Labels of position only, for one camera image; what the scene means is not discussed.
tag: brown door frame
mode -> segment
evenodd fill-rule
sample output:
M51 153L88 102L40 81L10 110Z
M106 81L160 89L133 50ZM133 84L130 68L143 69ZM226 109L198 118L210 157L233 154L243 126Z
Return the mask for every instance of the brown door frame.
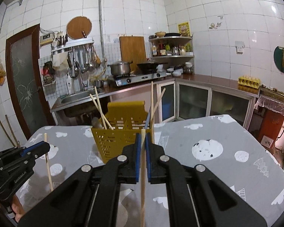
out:
M29 35L32 36L31 41L32 41L32 47L31 47L31 52L32 52L32 62L33 62L33 69L34 69L34 78L36 81L37 87L40 87L40 90L38 91L39 95L39 100L41 102L41 106L43 109L43 112L45 114L46 120L49 125L56 125L55 121L53 119L53 116L50 112L50 108L48 105L48 102L45 98L44 91L43 91L43 86L41 82L41 77L40 77L40 70L39 70L39 63L38 59L40 57L39 54L39 31L40 31L40 24L32 26L28 29L25 29L24 31L21 31L12 37L8 38L6 40L6 50L5 50L5 59L6 59L6 75L7 75L7 80L8 80L8 88L9 88L9 93L11 95L11 102L13 104L16 117L19 121L19 124L21 126L21 129L28 140L32 134L29 131L29 128L27 126L27 123L23 117L22 111L20 104L18 102L18 97L16 94L16 88L14 84L14 77L13 77L13 71L12 71L12 65L11 65L11 46L13 43L16 41L25 38Z

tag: egg carton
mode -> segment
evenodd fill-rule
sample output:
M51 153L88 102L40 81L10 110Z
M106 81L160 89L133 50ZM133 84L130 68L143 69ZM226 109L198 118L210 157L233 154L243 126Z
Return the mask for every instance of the egg carton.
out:
M238 84L258 89L261 85L261 80L259 78L244 75L239 77Z

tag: yellow poster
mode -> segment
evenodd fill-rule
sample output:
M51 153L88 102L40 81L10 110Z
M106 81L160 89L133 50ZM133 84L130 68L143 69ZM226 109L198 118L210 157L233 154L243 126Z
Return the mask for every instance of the yellow poster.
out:
M178 33L184 37L190 37L189 22L178 24Z

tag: plastic sheet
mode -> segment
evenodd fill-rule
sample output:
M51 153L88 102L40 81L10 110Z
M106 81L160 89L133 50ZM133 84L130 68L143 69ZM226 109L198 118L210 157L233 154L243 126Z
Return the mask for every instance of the plastic sheet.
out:
M254 109L257 110L258 106L267 108L284 116L284 102L277 99L260 94L258 101L254 105Z

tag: wooden bowl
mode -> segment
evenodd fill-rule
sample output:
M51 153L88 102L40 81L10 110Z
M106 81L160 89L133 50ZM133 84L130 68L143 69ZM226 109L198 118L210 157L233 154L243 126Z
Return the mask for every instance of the wooden bowl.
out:
M164 37L165 34L166 34L165 31L160 31L160 32L156 32L156 33L155 33L156 37Z

